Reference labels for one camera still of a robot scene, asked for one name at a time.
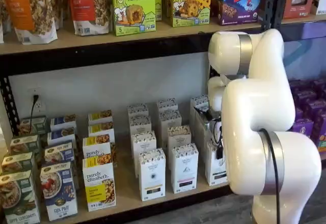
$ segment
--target orange label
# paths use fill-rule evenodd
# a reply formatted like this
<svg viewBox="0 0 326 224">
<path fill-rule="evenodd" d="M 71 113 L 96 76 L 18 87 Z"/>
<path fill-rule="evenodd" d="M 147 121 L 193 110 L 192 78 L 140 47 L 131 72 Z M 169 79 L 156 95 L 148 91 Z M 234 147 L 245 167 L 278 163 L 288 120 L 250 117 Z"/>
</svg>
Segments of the orange label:
<svg viewBox="0 0 326 224">
<path fill-rule="evenodd" d="M 30 0 L 5 0 L 10 18 L 17 29 L 34 29 Z"/>
<path fill-rule="evenodd" d="M 94 21 L 94 0 L 70 0 L 71 12 L 75 21 Z"/>
</svg>

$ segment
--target red label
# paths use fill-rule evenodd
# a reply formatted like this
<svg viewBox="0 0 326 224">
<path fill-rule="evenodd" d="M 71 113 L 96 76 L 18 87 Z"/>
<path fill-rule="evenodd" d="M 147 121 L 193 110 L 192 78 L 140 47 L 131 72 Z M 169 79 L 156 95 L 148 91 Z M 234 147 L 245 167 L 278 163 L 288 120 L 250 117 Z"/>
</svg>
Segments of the red label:
<svg viewBox="0 0 326 224">
<path fill-rule="evenodd" d="M 70 0 L 75 21 L 95 21 L 94 0 Z"/>
</svg>

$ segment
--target yellow label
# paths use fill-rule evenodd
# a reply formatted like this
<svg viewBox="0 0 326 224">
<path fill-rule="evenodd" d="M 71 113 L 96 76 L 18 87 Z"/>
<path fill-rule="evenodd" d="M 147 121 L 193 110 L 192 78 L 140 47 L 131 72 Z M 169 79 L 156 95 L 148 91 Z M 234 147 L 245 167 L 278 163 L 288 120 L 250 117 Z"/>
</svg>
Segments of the yellow label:
<svg viewBox="0 0 326 224">
<path fill-rule="evenodd" d="M 85 187 L 87 203 L 100 202 L 106 200 L 105 184 Z"/>
</svg>

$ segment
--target granola bag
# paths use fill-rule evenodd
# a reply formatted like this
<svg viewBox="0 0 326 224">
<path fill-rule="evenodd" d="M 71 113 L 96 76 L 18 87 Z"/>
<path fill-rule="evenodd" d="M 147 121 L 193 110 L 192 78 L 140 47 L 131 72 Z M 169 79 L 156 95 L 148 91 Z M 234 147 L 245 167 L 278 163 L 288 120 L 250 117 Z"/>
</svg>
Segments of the granola bag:
<svg viewBox="0 0 326 224">
<path fill-rule="evenodd" d="M 51 0 L 5 0 L 22 44 L 45 44 L 57 39 Z"/>
<path fill-rule="evenodd" d="M 112 0 L 70 0 L 75 34 L 106 34 L 110 29 Z"/>
</svg>

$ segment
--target black cable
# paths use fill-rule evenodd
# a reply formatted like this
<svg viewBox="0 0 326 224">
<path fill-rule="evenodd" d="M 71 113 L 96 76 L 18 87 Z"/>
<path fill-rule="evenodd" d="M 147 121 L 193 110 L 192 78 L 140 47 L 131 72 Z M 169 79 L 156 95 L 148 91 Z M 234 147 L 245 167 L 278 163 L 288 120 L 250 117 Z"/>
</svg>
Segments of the black cable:
<svg viewBox="0 0 326 224">
<path fill-rule="evenodd" d="M 273 144 L 271 142 L 271 139 L 269 137 L 268 132 L 265 129 L 260 129 L 262 131 L 267 139 L 267 144 L 269 146 L 271 157 L 273 159 L 273 165 L 274 165 L 274 172 L 275 172 L 275 190 L 276 190 L 276 223 L 281 223 L 281 211 L 280 211 L 280 190 L 279 190 L 279 173 L 277 171 L 277 164 L 276 164 L 276 158 L 274 153 Z"/>
</svg>

